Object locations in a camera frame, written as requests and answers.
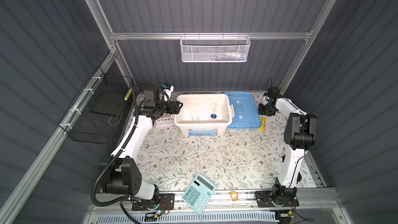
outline wire basket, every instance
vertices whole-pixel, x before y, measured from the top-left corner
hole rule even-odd
[[[121,107],[116,116],[95,113],[92,112],[92,108],[102,94],[112,93],[126,96],[132,85],[130,77],[103,73],[90,89],[84,89],[86,92],[81,103],[74,109],[71,109],[71,104],[65,112],[64,116],[72,111],[70,120],[67,123],[60,122],[58,125],[67,132],[73,141],[117,144],[129,117],[132,94],[126,101],[121,100]]]
[[[223,37],[221,35],[181,36],[183,62],[246,62],[250,48],[249,36]]]

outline calculator screen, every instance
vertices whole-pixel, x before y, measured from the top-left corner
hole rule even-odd
[[[202,177],[198,176],[198,180],[201,181],[206,187],[208,187],[210,190],[213,190],[213,186],[211,186],[208,182],[206,182]]]

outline floral tablecloth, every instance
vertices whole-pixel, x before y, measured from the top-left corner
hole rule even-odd
[[[256,103],[262,92],[253,93]],[[286,118],[281,113],[266,117],[266,128],[227,129],[221,137],[183,137],[176,126],[153,127],[137,156],[142,179],[161,191],[184,191],[197,173],[217,189],[267,189],[282,168],[287,145],[283,141]],[[297,187],[316,187],[303,161]]]

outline black wire basket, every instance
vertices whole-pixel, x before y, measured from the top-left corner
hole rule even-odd
[[[70,120],[67,123],[60,122],[58,125],[67,132],[73,141],[117,144],[130,115],[133,100],[132,87],[133,81],[130,77],[102,73],[90,89],[83,89],[86,92],[78,106],[71,109],[73,107],[72,103],[65,112],[64,117],[72,111]],[[98,105],[98,101],[101,101],[108,95],[117,96],[116,102],[113,101],[113,103],[120,107],[117,107],[118,110],[115,111],[115,114],[109,115],[102,112],[95,112],[94,110],[96,105]]]

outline blue plastic lid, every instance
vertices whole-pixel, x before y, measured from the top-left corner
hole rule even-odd
[[[259,128],[261,121],[257,112],[257,105],[250,92],[224,92],[229,103],[234,106],[235,117],[232,118],[232,129]]]

